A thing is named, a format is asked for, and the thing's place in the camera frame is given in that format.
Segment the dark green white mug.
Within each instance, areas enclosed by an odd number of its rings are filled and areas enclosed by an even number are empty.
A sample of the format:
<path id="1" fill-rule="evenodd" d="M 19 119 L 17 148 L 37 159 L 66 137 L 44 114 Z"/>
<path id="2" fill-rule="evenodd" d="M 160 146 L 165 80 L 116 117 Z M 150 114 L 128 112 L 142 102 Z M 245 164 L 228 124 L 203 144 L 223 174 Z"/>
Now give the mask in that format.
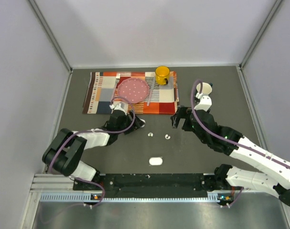
<path id="1" fill-rule="evenodd" d="M 196 91 L 198 94 L 207 94 L 210 95 L 212 92 L 212 84 L 211 83 L 199 83 L 196 86 Z"/>

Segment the white oval charging case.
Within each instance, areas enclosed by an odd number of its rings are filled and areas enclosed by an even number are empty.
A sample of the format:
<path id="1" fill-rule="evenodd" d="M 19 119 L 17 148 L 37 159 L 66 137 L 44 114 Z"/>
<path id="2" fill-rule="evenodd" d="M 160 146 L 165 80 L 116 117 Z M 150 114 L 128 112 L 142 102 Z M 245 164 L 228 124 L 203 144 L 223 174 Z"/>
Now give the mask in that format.
<path id="1" fill-rule="evenodd" d="M 162 157 L 151 157 L 149 159 L 149 164 L 151 166 L 160 166 L 163 164 L 163 158 Z"/>

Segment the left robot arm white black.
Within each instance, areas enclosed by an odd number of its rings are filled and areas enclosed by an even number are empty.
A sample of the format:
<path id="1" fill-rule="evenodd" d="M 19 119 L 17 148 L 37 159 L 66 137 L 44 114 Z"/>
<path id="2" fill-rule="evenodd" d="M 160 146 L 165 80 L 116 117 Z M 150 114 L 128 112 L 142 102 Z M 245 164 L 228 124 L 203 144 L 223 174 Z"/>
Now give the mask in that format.
<path id="1" fill-rule="evenodd" d="M 127 135 L 144 126 L 145 121 L 132 111 L 116 110 L 100 128 L 79 132 L 63 128 L 44 152 L 42 161 L 60 174 L 80 178 L 89 189 L 95 189 L 100 185 L 99 171 L 81 161 L 83 152 L 109 146 L 119 134 Z"/>

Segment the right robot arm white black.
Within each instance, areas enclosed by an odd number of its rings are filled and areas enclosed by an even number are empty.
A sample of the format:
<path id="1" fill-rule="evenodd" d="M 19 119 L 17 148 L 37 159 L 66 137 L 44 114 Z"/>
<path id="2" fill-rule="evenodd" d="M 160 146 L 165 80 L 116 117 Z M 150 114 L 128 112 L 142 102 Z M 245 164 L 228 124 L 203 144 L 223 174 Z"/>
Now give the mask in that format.
<path id="1" fill-rule="evenodd" d="M 184 119 L 182 129 L 193 132 L 210 149 L 241 160 L 257 172 L 246 171 L 231 165 L 221 165 L 215 170 L 215 184 L 243 187 L 268 193 L 290 207 L 290 162 L 259 147 L 242 133 L 218 125 L 214 117 L 204 110 L 180 106 L 171 116 L 173 128 Z"/>

